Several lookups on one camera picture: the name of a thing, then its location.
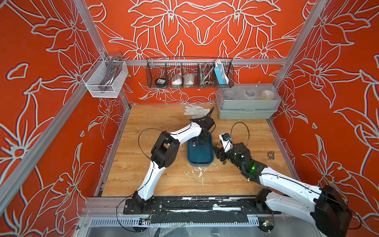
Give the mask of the teal plastic storage box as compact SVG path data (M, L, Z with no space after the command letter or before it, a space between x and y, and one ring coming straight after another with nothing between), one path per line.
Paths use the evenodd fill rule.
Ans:
M192 143L195 141L195 138L192 138L188 141L187 144L187 159L190 165L197 167L209 166L214 161L214 151L213 151L213 142L212 135L209 135L209 140L207 145L196 145L192 146Z

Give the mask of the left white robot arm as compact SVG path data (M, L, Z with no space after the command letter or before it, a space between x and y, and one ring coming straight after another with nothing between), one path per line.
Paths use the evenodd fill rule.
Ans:
M132 196L138 209L143 210L147 206L160 177L176 160L181 145L188 144L187 159L191 165L208 166L213 162L211 128L216 128L215 122L210 115L206 115L190 119L190 124L178 131L161 132L151 150L149 170Z

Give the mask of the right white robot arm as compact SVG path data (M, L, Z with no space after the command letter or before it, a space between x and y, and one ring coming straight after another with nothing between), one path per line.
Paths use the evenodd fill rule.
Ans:
M219 161L232 163L248 181L270 188L258 194L268 209L305 220L324 236L346 236L353 212L335 188L321 188L283 175L252 159L243 143L228 141L222 148L214 146L213 151Z

